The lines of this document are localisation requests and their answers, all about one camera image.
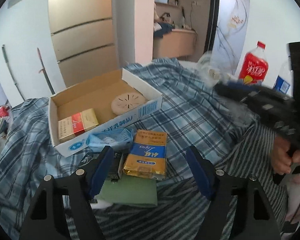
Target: green cloth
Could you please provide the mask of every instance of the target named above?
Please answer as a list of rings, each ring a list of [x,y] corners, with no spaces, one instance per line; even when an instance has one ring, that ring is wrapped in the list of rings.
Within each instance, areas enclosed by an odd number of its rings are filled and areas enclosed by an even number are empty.
[[[97,199],[116,204],[154,207],[158,205],[157,181],[123,173],[115,184],[106,179]]]

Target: human hand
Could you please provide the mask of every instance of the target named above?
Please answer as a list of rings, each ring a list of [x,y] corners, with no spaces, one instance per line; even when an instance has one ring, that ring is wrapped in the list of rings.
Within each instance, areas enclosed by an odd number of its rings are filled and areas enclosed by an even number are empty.
[[[280,136],[274,139],[273,150],[271,153],[271,165],[275,173],[280,175],[289,174],[291,172],[291,164],[298,163],[300,165],[300,151],[297,150],[291,158],[287,152],[290,149],[290,142]]]

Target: plastic bottle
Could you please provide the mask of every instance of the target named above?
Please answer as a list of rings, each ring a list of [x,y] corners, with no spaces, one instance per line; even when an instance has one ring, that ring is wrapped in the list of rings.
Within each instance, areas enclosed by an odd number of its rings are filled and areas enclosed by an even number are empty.
[[[277,80],[273,87],[274,90],[282,92],[284,94],[287,94],[290,88],[290,91],[292,91],[293,71],[291,70],[290,66],[290,59],[282,65]]]
[[[266,45],[258,41],[257,47],[246,54],[239,74],[239,82],[245,85],[262,84],[268,71],[265,48]]]

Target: lemon picture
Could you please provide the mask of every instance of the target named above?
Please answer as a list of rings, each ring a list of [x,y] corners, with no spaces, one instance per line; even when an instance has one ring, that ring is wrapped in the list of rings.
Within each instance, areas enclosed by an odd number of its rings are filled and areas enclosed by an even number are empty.
[[[247,75],[247,76],[245,76],[245,78],[243,79],[243,84],[247,85],[247,84],[251,83],[252,81],[253,81],[252,76]]]

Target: bathroom counter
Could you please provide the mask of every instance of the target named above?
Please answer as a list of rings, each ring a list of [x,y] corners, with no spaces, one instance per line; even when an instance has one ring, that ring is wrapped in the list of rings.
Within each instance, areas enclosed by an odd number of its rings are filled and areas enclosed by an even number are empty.
[[[173,29],[163,38],[153,40],[153,58],[182,57],[194,53],[196,33],[191,30]]]

